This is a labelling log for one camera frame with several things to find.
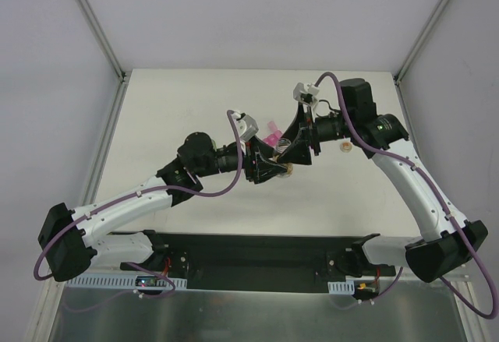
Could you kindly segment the pink weekly pill organizer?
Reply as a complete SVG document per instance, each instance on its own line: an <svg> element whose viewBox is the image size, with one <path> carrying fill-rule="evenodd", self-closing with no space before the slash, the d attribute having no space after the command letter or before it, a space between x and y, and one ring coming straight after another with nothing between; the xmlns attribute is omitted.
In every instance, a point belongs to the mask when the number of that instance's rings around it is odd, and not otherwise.
<svg viewBox="0 0 499 342"><path fill-rule="evenodd" d="M263 139L263 142L269 146L276 147L279 139L282 137L282 131L277 127L274 121L267 123L270 133Z"/></svg>

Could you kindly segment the orange white bottle cap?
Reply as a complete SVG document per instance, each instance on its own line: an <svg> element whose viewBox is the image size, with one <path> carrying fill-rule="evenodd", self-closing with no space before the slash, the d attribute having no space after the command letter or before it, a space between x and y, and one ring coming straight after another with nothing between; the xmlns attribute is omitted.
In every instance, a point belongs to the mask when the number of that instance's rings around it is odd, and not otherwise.
<svg viewBox="0 0 499 342"><path fill-rule="evenodd" d="M341 145L340 145L340 150L342 152L345 152L345 153L348 153L349 151L352 150L352 144L350 142L343 142Z"/></svg>

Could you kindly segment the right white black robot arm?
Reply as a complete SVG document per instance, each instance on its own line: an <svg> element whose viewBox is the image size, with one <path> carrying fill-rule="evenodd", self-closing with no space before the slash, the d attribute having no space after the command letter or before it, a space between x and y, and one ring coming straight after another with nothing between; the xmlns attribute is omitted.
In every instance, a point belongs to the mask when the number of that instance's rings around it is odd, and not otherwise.
<svg viewBox="0 0 499 342"><path fill-rule="evenodd" d="M310 165L321 143L350 139L388 177L419 228L419 237L404 241L372 234L351 255L352 269L369 275L379 264L408 267L430 283L476 257L488 235L480 220L471 221L443 193L416 154L403 124L380 115L371 85L362 78L335 82L339 108L316 115L318 83L298 83L293 97L296 116L283 137L290 144L277 156L280 164Z"/></svg>

